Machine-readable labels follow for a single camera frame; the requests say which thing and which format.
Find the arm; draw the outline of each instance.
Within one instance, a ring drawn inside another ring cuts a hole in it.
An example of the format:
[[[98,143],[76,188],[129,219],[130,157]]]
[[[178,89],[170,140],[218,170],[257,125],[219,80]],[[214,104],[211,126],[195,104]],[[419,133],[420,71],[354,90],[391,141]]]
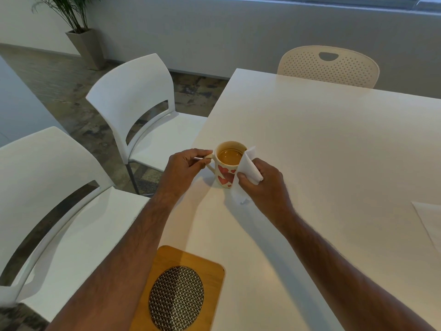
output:
[[[254,185],[243,173],[237,173],[240,186],[288,240],[317,287],[329,295],[324,296],[332,301],[327,300],[342,325],[366,331],[435,331],[352,266],[301,219],[292,207],[282,173],[277,168],[258,158],[253,162],[264,179]]]
[[[47,331],[128,330],[144,290],[167,218],[209,150],[172,155],[159,187],[132,226],[57,314]]]

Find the mug handle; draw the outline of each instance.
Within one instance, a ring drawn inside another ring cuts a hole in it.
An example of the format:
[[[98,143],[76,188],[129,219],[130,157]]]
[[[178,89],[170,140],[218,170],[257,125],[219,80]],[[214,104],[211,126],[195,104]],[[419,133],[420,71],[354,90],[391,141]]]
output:
[[[213,159],[213,153],[211,153],[211,154],[205,156],[204,159]],[[207,164],[206,167],[207,167],[210,171],[212,171],[214,175],[216,175],[215,170],[214,170],[214,168],[213,168],[212,165]]]

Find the patterned floor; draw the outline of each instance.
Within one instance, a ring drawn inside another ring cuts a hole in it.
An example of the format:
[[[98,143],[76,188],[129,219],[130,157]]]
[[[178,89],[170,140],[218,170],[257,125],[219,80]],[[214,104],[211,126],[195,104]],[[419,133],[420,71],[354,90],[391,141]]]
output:
[[[112,131],[98,112],[85,100],[93,84],[102,75],[117,66],[110,63],[103,71],[88,70],[82,60],[74,56],[59,55],[21,47],[0,44],[0,55],[19,77],[43,102],[70,135],[89,150],[104,167],[117,188],[134,192],[127,170],[123,165]],[[227,81],[172,73],[176,110],[188,114],[208,116]],[[129,133],[129,138],[159,111],[166,109],[161,103],[142,116]],[[141,193],[153,193],[161,173],[145,166],[133,164],[132,169]],[[0,285],[11,283],[17,270],[47,230],[67,211],[75,198],[90,192],[85,186],[51,211],[25,239],[0,276]],[[24,305],[0,309],[0,331],[44,330],[47,322]]]

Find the chair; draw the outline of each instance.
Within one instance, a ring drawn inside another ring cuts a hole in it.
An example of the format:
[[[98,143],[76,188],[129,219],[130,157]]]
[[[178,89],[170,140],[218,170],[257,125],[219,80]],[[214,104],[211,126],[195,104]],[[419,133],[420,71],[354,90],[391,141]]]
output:
[[[86,99],[112,129],[138,194],[130,162],[164,171],[170,155],[190,148],[206,121],[206,117],[175,110],[173,80],[156,53],[111,70],[95,83]],[[133,124],[165,100],[168,109],[148,121],[127,144],[127,134]]]
[[[334,60],[326,56],[333,55]],[[286,52],[277,74],[373,88],[380,75],[377,63],[361,53],[330,46],[300,46]]]
[[[50,229],[13,284],[0,286],[0,306],[23,302],[51,321],[149,199],[115,189],[93,155],[56,127],[0,148],[0,179],[0,273],[49,211],[85,184],[99,185]]]

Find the mug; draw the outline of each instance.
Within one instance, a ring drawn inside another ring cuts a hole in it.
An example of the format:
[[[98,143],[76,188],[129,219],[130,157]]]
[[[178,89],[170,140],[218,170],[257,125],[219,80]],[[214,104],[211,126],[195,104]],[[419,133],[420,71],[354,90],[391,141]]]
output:
[[[233,185],[233,180],[237,167],[239,165],[227,165],[219,160],[218,155],[224,150],[234,149],[242,153],[246,151],[246,146],[239,142],[229,141],[219,144],[212,154],[205,156],[204,158],[209,158],[214,160],[215,168],[212,165],[207,164],[207,168],[214,173],[216,180],[220,183],[223,188],[231,188]]]

